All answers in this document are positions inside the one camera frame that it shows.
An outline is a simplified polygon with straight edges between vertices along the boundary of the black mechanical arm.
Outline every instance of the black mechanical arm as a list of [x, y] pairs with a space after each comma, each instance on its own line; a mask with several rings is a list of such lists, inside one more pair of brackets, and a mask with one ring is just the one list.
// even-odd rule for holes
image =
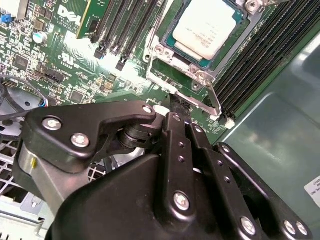
[[[211, 146], [178, 103], [38, 108], [22, 129], [18, 184], [45, 200], [47, 240], [310, 240], [305, 223], [227, 144]], [[145, 155], [89, 183], [93, 162]]]

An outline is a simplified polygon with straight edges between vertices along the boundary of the connector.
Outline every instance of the connector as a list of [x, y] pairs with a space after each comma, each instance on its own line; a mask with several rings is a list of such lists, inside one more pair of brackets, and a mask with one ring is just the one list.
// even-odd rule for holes
[[13, 18], [11, 17], [11, 14], [2, 15], [0, 18], [1, 23], [12, 23]]

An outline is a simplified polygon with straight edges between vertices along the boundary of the yellow mark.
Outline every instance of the yellow mark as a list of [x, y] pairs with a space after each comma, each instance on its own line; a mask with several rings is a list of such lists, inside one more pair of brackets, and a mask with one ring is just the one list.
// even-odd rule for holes
[[37, 159], [35, 157], [33, 157], [31, 160], [31, 168], [35, 169], [36, 166], [37, 166]]

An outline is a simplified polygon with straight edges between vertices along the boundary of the sticker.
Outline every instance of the sticker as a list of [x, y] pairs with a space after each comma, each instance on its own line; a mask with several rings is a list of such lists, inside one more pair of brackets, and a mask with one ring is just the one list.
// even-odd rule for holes
[[304, 186], [304, 190], [310, 195], [315, 204], [320, 208], [320, 176]]

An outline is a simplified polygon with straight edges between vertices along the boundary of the motherboard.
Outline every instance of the motherboard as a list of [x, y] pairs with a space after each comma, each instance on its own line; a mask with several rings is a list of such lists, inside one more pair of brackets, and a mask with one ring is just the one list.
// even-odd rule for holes
[[[212, 143], [320, 31], [314, 0], [0, 0], [0, 9], [1, 74], [49, 106], [169, 108], [176, 95]], [[23, 81], [7, 86], [37, 95]]]

